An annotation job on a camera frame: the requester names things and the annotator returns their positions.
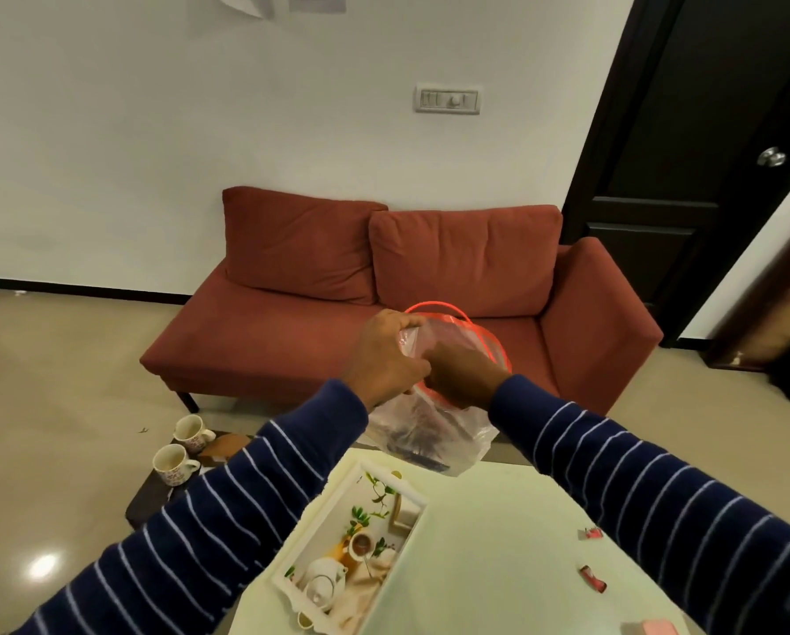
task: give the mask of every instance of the door frame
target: door frame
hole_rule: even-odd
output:
[[[575,203],[590,201],[601,179],[615,164],[611,153],[621,147],[629,136],[633,119],[684,1],[633,0],[562,208],[563,215],[567,216],[574,210]],[[781,133],[785,133],[784,146],[781,146]],[[731,180],[736,180],[738,184],[738,174],[752,169],[756,164],[753,152],[763,151],[770,146],[781,146],[782,150],[790,154],[790,82],[775,102],[768,119],[750,140],[743,160],[734,168],[737,178]],[[706,244],[704,241],[697,244],[688,258],[688,270],[676,279],[676,285],[669,290],[666,305],[657,317],[664,334],[661,346],[674,346],[680,333],[790,191],[790,160],[778,171],[779,190],[762,196],[760,205],[754,205],[747,217],[739,218],[735,228],[733,219],[728,219],[728,213],[723,210],[706,237]],[[749,199],[751,203],[756,201],[755,196]],[[573,243],[566,228],[563,229],[561,242]]]

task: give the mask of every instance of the navy striped sweater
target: navy striped sweater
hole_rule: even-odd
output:
[[[789,524],[524,377],[498,388],[489,414],[710,635],[790,633]],[[16,632],[212,632],[367,423],[359,399],[329,381],[106,548]]]

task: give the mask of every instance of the white tray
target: white tray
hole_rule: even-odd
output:
[[[278,566],[273,584],[302,628],[357,635],[374,610],[427,505],[392,472],[359,461]],[[400,520],[394,525],[393,516]],[[318,605],[311,598],[316,590]]]

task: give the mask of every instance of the black baseboard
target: black baseboard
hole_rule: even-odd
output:
[[[26,292],[44,292],[45,294],[66,294],[71,296],[92,296],[98,299],[140,300],[145,303],[168,303],[170,305],[185,305],[191,298],[190,295],[186,294],[142,292],[138,289],[89,287],[62,283],[39,283],[37,281],[21,281],[12,278],[0,278],[0,289],[21,289]]]
[[[710,349],[712,341],[710,339],[677,339],[674,341],[672,347],[676,350],[694,350],[697,352],[706,352]]]

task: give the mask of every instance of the hand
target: hand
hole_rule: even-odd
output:
[[[426,319],[415,314],[383,310],[365,323],[357,349],[342,375],[342,382],[369,412],[386,403],[431,373],[431,364],[401,352],[398,333],[424,325]]]
[[[512,374],[476,350],[437,343],[423,358],[431,363],[424,383],[459,408],[475,405],[488,410],[495,391]]]

